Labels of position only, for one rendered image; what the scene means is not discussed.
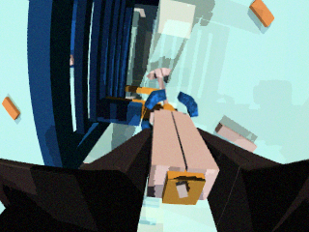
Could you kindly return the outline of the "blue slatted square panel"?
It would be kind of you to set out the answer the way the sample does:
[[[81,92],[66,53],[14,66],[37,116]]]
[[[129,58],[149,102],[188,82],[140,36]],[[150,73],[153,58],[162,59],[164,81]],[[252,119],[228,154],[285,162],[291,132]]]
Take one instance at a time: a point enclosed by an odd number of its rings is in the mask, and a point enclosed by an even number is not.
[[[159,89],[126,85],[135,4],[158,7],[159,0],[28,3],[27,72],[43,163],[78,169],[109,124],[140,127],[142,123],[142,131],[152,131],[147,197],[162,197],[162,204],[171,205],[206,201],[219,167],[190,119],[198,117],[197,101],[178,93],[177,100],[188,115],[167,103],[162,77],[170,74],[169,69],[147,74],[151,80],[157,77]],[[151,95],[146,101],[129,100],[126,92]]]

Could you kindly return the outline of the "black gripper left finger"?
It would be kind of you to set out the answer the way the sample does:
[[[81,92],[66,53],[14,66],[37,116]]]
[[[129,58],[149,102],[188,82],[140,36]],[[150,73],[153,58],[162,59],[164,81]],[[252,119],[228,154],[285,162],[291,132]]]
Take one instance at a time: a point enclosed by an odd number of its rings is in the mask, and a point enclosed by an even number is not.
[[[151,146],[144,129],[78,169],[0,159],[0,202],[86,232],[138,232]]]

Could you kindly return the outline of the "orange rectangular block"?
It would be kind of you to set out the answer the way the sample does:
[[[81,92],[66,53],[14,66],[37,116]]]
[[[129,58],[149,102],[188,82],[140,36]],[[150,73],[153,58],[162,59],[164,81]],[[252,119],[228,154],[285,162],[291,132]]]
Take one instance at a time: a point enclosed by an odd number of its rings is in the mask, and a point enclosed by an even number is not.
[[[16,109],[15,105],[11,100],[9,100],[9,97],[5,97],[3,101],[1,101],[1,104],[3,104],[3,107],[7,109],[8,115],[12,117],[13,121],[16,120],[16,117],[20,115],[20,112],[18,109]]]
[[[274,20],[274,15],[271,15],[271,12],[267,10],[267,5],[264,5],[262,0],[255,0],[248,8],[254,12],[254,15],[260,19],[260,22],[262,22],[265,27],[268,27],[271,21]]]

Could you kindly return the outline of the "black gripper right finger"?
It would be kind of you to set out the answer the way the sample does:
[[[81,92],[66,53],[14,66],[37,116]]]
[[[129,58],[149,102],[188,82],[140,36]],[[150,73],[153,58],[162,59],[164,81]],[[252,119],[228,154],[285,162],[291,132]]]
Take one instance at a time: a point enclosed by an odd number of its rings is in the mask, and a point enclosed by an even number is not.
[[[309,159],[279,163],[198,131],[219,167],[208,196],[216,232],[281,232],[309,196]]]

